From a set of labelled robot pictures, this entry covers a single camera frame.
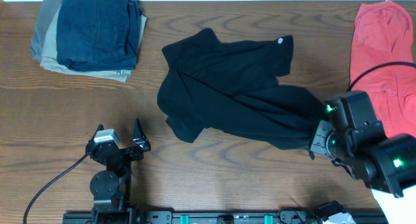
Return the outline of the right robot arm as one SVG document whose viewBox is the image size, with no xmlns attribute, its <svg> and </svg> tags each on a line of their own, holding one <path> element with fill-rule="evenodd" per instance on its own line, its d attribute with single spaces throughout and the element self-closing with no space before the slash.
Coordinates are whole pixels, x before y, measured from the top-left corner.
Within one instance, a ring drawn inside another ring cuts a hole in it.
<svg viewBox="0 0 416 224">
<path fill-rule="evenodd" d="M 309 144 L 311 153 L 331 158 L 355 180 L 362 180 L 373 194 L 405 198 L 415 186 L 415 138 L 399 134 L 385 135 L 382 123 L 320 121 Z"/>
</svg>

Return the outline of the black t-shirt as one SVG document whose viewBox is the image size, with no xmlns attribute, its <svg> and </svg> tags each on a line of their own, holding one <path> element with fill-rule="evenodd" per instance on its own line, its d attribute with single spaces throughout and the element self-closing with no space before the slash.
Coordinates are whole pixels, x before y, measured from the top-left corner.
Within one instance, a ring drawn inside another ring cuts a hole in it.
<svg viewBox="0 0 416 224">
<path fill-rule="evenodd" d="M 279 149 L 303 149 L 329 118 L 307 89 L 278 82 L 291 71 L 292 36 L 224 43 L 204 29 L 162 53 L 169 70 L 157 104 L 184 142 L 213 128 Z"/>
</svg>

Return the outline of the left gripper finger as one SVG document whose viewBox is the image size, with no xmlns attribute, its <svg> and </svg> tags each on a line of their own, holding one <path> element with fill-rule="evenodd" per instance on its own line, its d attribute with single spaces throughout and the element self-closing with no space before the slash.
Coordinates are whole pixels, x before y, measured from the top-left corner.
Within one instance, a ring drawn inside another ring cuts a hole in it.
<svg viewBox="0 0 416 224">
<path fill-rule="evenodd" d="M 97 134 L 99 131 L 102 131 L 103 129 L 104 129 L 103 125 L 99 124 L 94 134 Z"/>
<path fill-rule="evenodd" d="M 141 151 L 151 151 L 151 144 L 147 136 L 145 135 L 140 124 L 140 120 L 138 118 L 135 118 L 135 125 L 133 128 L 133 141 L 135 142 L 136 146 L 140 148 Z"/>
</svg>

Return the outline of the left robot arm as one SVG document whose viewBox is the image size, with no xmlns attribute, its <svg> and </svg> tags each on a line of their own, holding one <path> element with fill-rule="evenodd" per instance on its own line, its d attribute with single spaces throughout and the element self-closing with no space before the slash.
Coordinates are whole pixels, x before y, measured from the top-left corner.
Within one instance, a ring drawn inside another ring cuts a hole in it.
<svg viewBox="0 0 416 224">
<path fill-rule="evenodd" d="M 144 153 L 151 150 L 138 118 L 133 128 L 133 146 L 120 149 L 119 144 L 116 131 L 100 125 L 86 145 L 86 155 L 106 167 L 90 181 L 94 197 L 92 223 L 146 222 L 144 213 L 132 206 L 130 201 L 131 163 L 142 160 Z"/>
</svg>

